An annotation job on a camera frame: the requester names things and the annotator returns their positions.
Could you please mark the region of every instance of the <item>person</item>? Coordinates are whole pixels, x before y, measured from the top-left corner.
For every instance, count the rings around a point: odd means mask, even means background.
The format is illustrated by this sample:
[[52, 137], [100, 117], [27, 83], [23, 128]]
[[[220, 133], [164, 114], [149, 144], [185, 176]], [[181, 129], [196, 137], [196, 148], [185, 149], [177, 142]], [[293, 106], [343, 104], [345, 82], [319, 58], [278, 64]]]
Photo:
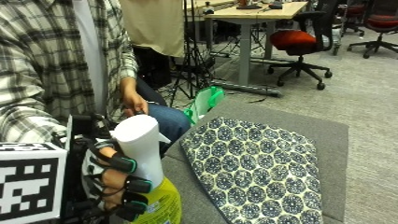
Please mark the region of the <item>person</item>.
[[[0, 8], [0, 141], [51, 142], [65, 135], [69, 115], [98, 113], [117, 123], [142, 111], [176, 142], [190, 124], [137, 93], [118, 1], [1, 0]], [[105, 179], [118, 188], [126, 176]], [[104, 199], [105, 207], [121, 204], [121, 193]]]
[[125, 31], [141, 64], [138, 76], [158, 89], [172, 83], [169, 60], [184, 57], [182, 0], [120, 0], [120, 4]]

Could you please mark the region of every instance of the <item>gray mat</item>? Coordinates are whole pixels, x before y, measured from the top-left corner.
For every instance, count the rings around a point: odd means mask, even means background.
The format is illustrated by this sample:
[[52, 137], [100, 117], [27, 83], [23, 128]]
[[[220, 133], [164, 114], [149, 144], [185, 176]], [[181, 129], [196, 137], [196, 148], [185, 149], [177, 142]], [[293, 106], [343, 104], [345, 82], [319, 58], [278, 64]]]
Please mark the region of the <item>gray mat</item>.
[[[349, 126], [323, 119], [298, 116], [226, 99], [208, 113], [198, 126], [214, 117], [268, 123], [297, 132], [315, 141], [325, 223], [343, 222], [346, 205], [346, 168]], [[176, 184], [182, 198], [182, 223], [225, 223], [201, 190], [176, 143], [162, 160], [165, 174]]]

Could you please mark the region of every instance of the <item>beige clothing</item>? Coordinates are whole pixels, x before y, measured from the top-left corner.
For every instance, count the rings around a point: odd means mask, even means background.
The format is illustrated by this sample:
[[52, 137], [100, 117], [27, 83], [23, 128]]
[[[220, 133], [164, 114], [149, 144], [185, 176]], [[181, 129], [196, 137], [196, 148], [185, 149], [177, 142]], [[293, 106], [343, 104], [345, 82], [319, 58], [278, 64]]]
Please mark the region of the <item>beige clothing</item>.
[[184, 53], [182, 0], [120, 0], [124, 26], [134, 46], [160, 54]]

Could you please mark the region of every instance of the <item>plaid shirt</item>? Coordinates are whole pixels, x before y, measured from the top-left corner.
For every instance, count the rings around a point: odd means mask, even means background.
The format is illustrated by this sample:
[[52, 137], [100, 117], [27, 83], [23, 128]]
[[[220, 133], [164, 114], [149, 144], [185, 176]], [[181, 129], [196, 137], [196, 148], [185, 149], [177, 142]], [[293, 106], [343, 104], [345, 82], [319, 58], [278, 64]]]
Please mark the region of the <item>plaid shirt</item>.
[[[106, 115], [121, 117], [120, 80], [137, 65], [117, 0], [87, 0], [106, 61]], [[72, 0], [0, 0], [0, 141], [48, 142], [69, 114], [94, 112]]]

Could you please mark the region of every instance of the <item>patterned cushion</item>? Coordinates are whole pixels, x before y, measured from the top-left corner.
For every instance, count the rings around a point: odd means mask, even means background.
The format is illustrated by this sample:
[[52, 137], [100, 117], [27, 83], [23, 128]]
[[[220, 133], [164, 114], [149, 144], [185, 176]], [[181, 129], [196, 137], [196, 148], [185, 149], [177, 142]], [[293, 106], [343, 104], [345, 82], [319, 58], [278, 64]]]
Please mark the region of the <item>patterned cushion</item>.
[[221, 117], [180, 144], [229, 223], [323, 223], [315, 148], [305, 136]]

